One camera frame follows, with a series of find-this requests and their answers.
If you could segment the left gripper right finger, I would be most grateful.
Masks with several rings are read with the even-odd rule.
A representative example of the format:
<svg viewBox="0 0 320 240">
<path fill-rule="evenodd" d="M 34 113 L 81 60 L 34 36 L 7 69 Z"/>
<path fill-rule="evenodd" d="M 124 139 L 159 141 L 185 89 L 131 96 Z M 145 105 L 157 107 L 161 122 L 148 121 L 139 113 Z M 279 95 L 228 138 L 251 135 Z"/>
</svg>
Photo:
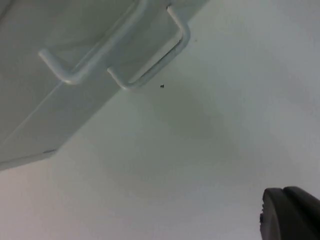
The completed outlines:
<svg viewBox="0 0 320 240">
<path fill-rule="evenodd" d="M 320 239 L 320 200 L 297 186 L 283 189 L 285 195 L 293 203 L 308 229 Z"/>
</svg>

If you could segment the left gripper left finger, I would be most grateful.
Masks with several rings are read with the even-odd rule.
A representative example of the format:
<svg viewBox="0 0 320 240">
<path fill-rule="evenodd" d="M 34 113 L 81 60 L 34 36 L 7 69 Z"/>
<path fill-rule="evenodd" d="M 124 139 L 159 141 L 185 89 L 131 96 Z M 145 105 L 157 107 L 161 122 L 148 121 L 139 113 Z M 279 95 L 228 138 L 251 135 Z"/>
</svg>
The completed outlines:
<svg viewBox="0 0 320 240">
<path fill-rule="evenodd" d="M 263 240 L 292 238 L 294 206 L 280 188 L 267 188 L 262 196 L 260 234 Z"/>
</svg>

